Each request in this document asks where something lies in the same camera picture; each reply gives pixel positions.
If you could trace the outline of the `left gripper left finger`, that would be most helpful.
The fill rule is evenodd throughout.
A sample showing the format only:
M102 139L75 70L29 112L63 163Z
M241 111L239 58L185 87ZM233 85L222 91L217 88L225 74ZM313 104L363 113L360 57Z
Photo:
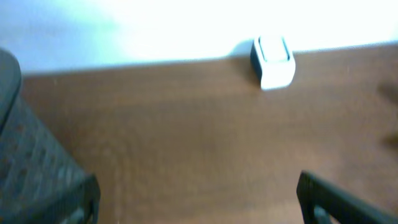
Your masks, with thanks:
M97 223L100 197L97 178L88 175L48 199L40 209L37 223Z

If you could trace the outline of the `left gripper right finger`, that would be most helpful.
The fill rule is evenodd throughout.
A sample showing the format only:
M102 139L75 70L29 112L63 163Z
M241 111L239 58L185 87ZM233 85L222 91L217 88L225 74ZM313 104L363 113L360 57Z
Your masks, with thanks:
M309 223L397 223L383 212L332 183L303 170L296 188L303 221Z

